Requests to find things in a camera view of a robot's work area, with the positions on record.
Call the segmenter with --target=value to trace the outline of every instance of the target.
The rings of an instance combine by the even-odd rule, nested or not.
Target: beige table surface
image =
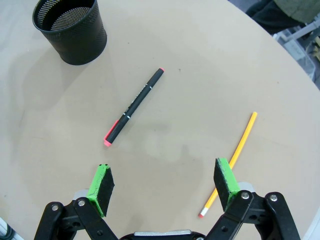
[[[32,24],[36,0],[1,1],[0,216],[26,240],[47,203],[68,204],[98,164],[112,168],[107,223],[207,234],[223,213],[214,160],[256,192],[281,192],[302,237],[320,199],[320,92],[271,36],[226,0],[99,0],[99,58],[64,63]],[[103,137],[150,76],[165,74],[112,147]],[[258,237],[243,225],[236,239]],[[76,239],[87,239],[81,233]]]

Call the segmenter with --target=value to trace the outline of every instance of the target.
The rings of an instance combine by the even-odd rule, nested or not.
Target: mesh cup
[[[68,64],[91,62],[107,44],[97,0],[40,0],[32,19]]]

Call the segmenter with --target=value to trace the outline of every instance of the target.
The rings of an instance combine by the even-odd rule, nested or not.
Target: person
[[[245,13],[273,35],[312,22],[320,13],[320,0],[261,0]]]

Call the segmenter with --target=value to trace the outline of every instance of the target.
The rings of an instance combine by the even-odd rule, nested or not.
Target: black marker
[[[145,97],[148,95],[148,93],[151,91],[151,89],[154,87],[154,85],[157,83],[161,75],[164,73],[163,68],[159,68],[155,74],[150,78],[150,80],[146,83],[146,85],[143,87],[141,92],[136,96],[135,100],[130,104],[130,106],[127,108],[127,110],[122,114],[119,120],[117,120],[112,128],[109,130],[109,132],[104,137],[104,145],[107,147],[110,147],[111,144],[114,142],[118,134],[121,132],[122,128],[126,125],[126,123],[131,118],[132,114],[135,112],[135,110],[138,108],[140,103],[145,99]]]

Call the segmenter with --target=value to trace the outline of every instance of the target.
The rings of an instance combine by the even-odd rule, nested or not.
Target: green foam pad
[[[99,165],[86,197],[97,208],[101,217],[107,215],[114,186],[111,168],[107,164]]]
[[[240,191],[235,175],[226,158],[215,160],[213,179],[223,211],[226,211],[233,197]]]

